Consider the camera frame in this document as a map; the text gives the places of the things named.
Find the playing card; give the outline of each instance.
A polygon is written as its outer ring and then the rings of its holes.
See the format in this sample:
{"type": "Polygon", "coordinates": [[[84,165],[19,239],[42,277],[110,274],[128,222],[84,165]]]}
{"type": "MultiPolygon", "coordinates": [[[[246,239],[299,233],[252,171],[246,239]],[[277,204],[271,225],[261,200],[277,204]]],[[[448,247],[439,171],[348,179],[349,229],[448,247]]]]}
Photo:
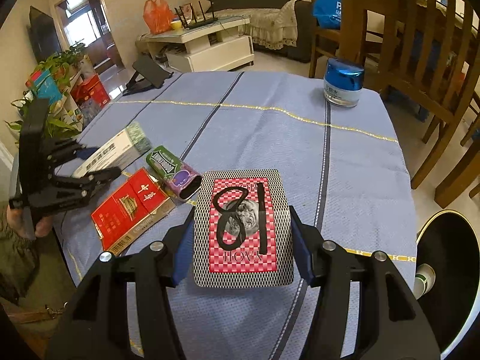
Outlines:
{"type": "Polygon", "coordinates": [[[277,170],[203,175],[195,208],[193,273],[202,287],[293,281],[290,210],[277,170]]]}

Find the silver screw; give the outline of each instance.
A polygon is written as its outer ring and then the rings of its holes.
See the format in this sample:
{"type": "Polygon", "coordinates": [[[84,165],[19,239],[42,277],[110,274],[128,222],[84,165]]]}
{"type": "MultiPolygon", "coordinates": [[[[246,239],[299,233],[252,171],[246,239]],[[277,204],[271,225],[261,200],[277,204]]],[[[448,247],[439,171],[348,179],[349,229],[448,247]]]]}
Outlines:
{"type": "Polygon", "coordinates": [[[333,242],[333,241],[324,241],[323,244],[322,244],[322,247],[326,251],[333,251],[337,247],[337,244],[335,244],[335,242],[333,242]]]}
{"type": "Polygon", "coordinates": [[[375,252],[375,259],[378,261],[385,261],[387,260],[387,255],[382,251],[375,252]]]}
{"type": "Polygon", "coordinates": [[[109,251],[104,251],[102,254],[100,254],[100,261],[102,261],[103,263],[107,263],[108,261],[110,261],[112,258],[112,254],[109,252],[109,251]]]}
{"type": "Polygon", "coordinates": [[[155,241],[150,244],[150,249],[153,251],[161,251],[164,247],[162,241],[155,241]]]}

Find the orange plastic bag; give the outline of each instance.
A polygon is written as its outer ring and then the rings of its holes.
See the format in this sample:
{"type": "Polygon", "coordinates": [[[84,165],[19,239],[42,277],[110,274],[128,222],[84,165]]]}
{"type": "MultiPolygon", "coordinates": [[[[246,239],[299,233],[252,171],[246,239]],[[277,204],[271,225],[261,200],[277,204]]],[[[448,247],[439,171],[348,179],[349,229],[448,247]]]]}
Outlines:
{"type": "Polygon", "coordinates": [[[147,0],[143,7],[143,20],[153,35],[168,31],[173,13],[165,0],[147,0]]]}

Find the yellow bowl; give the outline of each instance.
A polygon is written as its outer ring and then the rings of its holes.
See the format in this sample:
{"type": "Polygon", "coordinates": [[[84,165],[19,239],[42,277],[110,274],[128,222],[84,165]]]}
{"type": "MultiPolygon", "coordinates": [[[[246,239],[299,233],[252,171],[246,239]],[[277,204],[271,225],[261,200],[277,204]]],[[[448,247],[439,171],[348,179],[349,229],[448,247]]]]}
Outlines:
{"type": "Polygon", "coordinates": [[[180,22],[180,20],[175,20],[170,23],[170,26],[176,31],[182,28],[182,23],[180,22]]]}

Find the blue jar lid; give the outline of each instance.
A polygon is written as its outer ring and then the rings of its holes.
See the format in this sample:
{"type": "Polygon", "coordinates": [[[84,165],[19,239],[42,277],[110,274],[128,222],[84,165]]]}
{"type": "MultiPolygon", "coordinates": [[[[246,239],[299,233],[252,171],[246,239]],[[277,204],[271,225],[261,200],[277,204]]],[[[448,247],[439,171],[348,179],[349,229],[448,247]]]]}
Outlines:
{"type": "Polygon", "coordinates": [[[324,79],[330,85],[346,91],[359,91],[363,88],[364,76],[362,66],[345,59],[328,58],[324,79]]]}

